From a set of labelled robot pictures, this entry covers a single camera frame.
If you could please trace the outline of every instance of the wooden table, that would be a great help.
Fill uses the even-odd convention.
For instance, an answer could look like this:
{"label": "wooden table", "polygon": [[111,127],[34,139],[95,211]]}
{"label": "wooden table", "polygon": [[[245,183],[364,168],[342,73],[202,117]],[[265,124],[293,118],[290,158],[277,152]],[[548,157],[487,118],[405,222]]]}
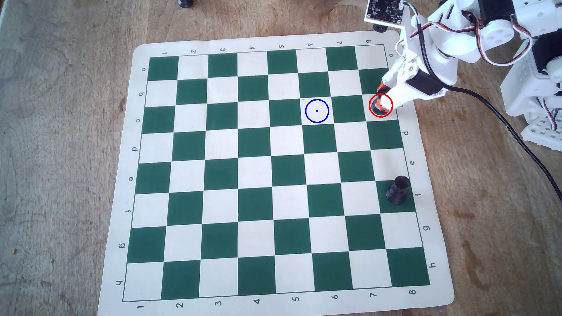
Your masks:
{"label": "wooden table", "polygon": [[[0,314],[95,315],[133,49],[369,30],[365,0],[8,0],[0,28]],[[437,0],[413,1],[427,15]],[[506,60],[516,49],[497,49]],[[503,112],[508,67],[457,85]],[[416,101],[456,299],[386,315],[562,313],[562,205],[479,101]],[[522,118],[508,117],[516,130]],[[562,184],[562,154],[528,146]]]}

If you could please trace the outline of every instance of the chessboard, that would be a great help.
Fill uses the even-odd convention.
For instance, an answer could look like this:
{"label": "chessboard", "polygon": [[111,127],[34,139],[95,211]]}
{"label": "chessboard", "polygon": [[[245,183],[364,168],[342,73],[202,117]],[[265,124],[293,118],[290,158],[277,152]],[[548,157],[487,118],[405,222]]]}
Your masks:
{"label": "chessboard", "polygon": [[[412,103],[369,101],[394,31],[133,55],[98,313],[327,315],[454,292]],[[386,198],[410,179],[406,200]]]}

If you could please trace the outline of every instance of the white square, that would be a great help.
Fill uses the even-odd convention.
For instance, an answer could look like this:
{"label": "white square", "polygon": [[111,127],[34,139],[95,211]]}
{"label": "white square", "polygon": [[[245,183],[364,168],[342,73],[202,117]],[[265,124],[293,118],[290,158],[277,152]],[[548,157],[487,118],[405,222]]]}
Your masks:
{"label": "white square", "polygon": [[207,79],[207,103],[238,102],[238,77]]}
{"label": "white square", "polygon": [[392,286],[386,249],[350,251],[353,288]]}
{"label": "white square", "polygon": [[302,140],[302,126],[278,126],[269,128],[271,155],[302,155],[305,147]]}
{"label": "white square", "polygon": [[271,186],[271,156],[238,158],[238,188]]}
{"label": "white square", "polygon": [[166,226],[168,219],[168,193],[135,195],[132,227]]}
{"label": "white square", "polygon": [[238,128],[269,127],[269,101],[238,102]]}
{"label": "white square", "polygon": [[172,161],[174,133],[142,134],[139,163]]}
{"label": "white square", "polygon": [[206,79],[209,56],[181,56],[178,61],[178,80]]}
{"label": "white square", "polygon": [[267,52],[249,52],[238,54],[238,76],[259,76],[267,74]]}
{"label": "white square", "polygon": [[129,263],[123,300],[159,300],[162,293],[163,272],[163,262]]}
{"label": "white square", "polygon": [[328,79],[332,97],[361,95],[361,81],[357,69],[329,71]]}
{"label": "white square", "polygon": [[384,45],[355,46],[358,69],[388,68]]}
{"label": "white square", "polygon": [[337,152],[305,154],[306,184],[340,183]]}
{"label": "white square", "polygon": [[314,291],[312,254],[275,256],[275,292]]}
{"label": "white square", "polygon": [[205,160],[172,161],[170,192],[203,191]]}
{"label": "white square", "polygon": [[273,220],[238,222],[238,257],[275,255]]}
{"label": "white square", "polygon": [[200,260],[202,227],[201,224],[166,227],[164,261]]}
{"label": "white square", "polygon": [[375,181],[342,182],[342,199],[345,215],[380,214]]}
{"label": "white square", "polygon": [[177,93],[177,80],[149,81],[146,86],[146,107],[174,106]]}
{"label": "white square", "polygon": [[380,221],[386,249],[422,246],[416,212],[383,213]]}
{"label": "white square", "polygon": [[371,150],[375,180],[394,180],[399,175],[408,176],[406,157],[402,148]]}
{"label": "white square", "polygon": [[345,216],[311,217],[309,225],[313,254],[349,251]]}
{"label": "white square", "polygon": [[383,118],[378,118],[371,113],[369,110],[369,101],[373,98],[374,94],[363,94],[363,110],[365,111],[365,119],[367,122],[371,121],[390,121],[390,120],[397,120],[398,116],[396,116],[396,109],[393,109],[388,116]]}
{"label": "white square", "polygon": [[366,151],[371,149],[367,122],[334,124],[338,152]]}
{"label": "white square", "polygon": [[205,132],[205,159],[238,157],[238,130],[217,129]]}
{"label": "white square", "polygon": [[174,132],[201,132],[207,129],[207,105],[176,105]]}
{"label": "white square", "polygon": [[201,260],[199,297],[238,294],[238,258]]}
{"label": "white square", "polygon": [[298,73],[268,75],[268,90],[270,100],[298,99]]}
{"label": "white square", "polygon": [[238,190],[203,191],[203,224],[238,221]]}
{"label": "white square", "polygon": [[309,217],[306,185],[273,187],[273,219]]}
{"label": "white square", "polygon": [[302,98],[300,99],[300,102],[302,125],[334,124],[334,114],[332,111],[333,108],[331,97]]}
{"label": "white square", "polygon": [[299,73],[328,71],[326,49],[297,49],[297,68]]}

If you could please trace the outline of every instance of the red circle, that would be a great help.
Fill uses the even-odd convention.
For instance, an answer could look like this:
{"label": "red circle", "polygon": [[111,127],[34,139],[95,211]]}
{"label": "red circle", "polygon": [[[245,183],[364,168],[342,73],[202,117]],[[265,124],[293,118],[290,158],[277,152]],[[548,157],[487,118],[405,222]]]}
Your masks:
{"label": "red circle", "polygon": [[[373,99],[374,99],[376,96],[386,96],[386,97],[390,100],[390,105],[391,105],[391,106],[390,106],[390,111],[389,111],[388,113],[386,113],[385,115],[383,115],[383,116],[378,116],[378,115],[375,114],[375,112],[373,112],[373,110],[371,109],[371,102],[373,101]],[[392,102],[392,99],[391,99],[388,95],[386,95],[386,94],[384,94],[384,93],[377,93],[377,94],[375,94],[375,95],[369,100],[369,111],[371,111],[371,114],[373,114],[374,116],[376,116],[376,117],[378,117],[378,118],[386,118],[390,113],[392,113],[392,109],[393,109],[393,108],[394,108],[394,102]]]}

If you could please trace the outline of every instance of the green square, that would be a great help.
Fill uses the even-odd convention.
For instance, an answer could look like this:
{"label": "green square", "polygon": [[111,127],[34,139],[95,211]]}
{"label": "green square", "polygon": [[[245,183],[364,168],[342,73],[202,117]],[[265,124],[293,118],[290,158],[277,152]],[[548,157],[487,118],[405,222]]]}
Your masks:
{"label": "green square", "polygon": [[205,160],[205,190],[236,189],[238,159]]}
{"label": "green square", "polygon": [[165,193],[170,190],[171,162],[139,164],[135,194]]}
{"label": "green square", "polygon": [[387,249],[392,286],[430,285],[423,248]]}
{"label": "green square", "polygon": [[209,78],[234,77],[238,75],[238,54],[209,55]]}
{"label": "green square", "polygon": [[167,225],[201,224],[203,191],[170,193]]}
{"label": "green square", "polygon": [[178,56],[152,57],[148,62],[148,81],[177,80]]}
{"label": "green square", "polygon": [[268,76],[238,77],[238,101],[258,101],[268,98]]}
{"label": "green square", "polygon": [[268,51],[268,74],[297,72],[297,51]]}
{"label": "green square", "polygon": [[312,267],[315,291],[353,289],[349,252],[312,254]]}
{"label": "green square", "polygon": [[361,96],[332,97],[332,109],[334,123],[365,121]]}
{"label": "green square", "polygon": [[359,80],[361,81],[362,94],[376,94],[384,74],[388,68],[359,69]]}
{"label": "green square", "polygon": [[309,216],[337,216],[343,215],[342,185],[315,184],[307,186],[309,197]]}
{"label": "green square", "polygon": [[350,251],[384,249],[380,214],[346,216],[346,228]]}
{"label": "green square", "polygon": [[238,258],[238,295],[264,294],[275,294],[275,257]]}
{"label": "green square", "polygon": [[329,71],[357,69],[355,46],[327,47],[326,59]]}
{"label": "green square", "polygon": [[301,103],[299,99],[270,100],[269,125],[301,125]]}
{"label": "green square", "polygon": [[164,226],[131,228],[127,263],[164,261],[165,240],[166,227]]}
{"label": "green square", "polygon": [[394,180],[377,181],[377,193],[379,196],[379,207],[381,213],[413,212],[416,210],[414,205],[414,195],[412,189],[406,192],[406,199],[400,205],[392,204],[386,198],[386,190],[394,183]]}
{"label": "green square", "polygon": [[238,221],[273,219],[271,187],[238,190]]}
{"label": "green square", "polygon": [[178,80],[176,105],[207,103],[207,79]]}
{"label": "green square", "polygon": [[175,106],[145,107],[142,133],[171,133],[174,131]]}
{"label": "green square", "polygon": [[305,156],[272,156],[271,178],[274,187],[306,184]]}
{"label": "green square", "polygon": [[238,104],[215,103],[207,105],[207,130],[238,127]]}
{"label": "green square", "polygon": [[373,181],[373,161],[370,151],[339,152],[339,175],[342,182]]}
{"label": "green square", "polygon": [[310,227],[308,218],[273,221],[275,254],[309,254]]}
{"label": "green square", "polygon": [[205,159],[205,132],[174,133],[172,161]]}
{"label": "green square", "polygon": [[201,261],[164,262],[161,300],[196,299],[199,297]]}
{"label": "green square", "polygon": [[302,140],[305,154],[337,151],[334,124],[303,125]]}
{"label": "green square", "polygon": [[371,149],[403,148],[398,120],[367,122]]}
{"label": "green square", "polygon": [[203,224],[201,259],[236,258],[238,256],[238,224]]}
{"label": "green square", "polygon": [[271,155],[269,128],[244,128],[238,130],[238,157]]}
{"label": "green square", "polygon": [[298,87],[301,98],[330,96],[330,81],[327,72],[298,74]]}

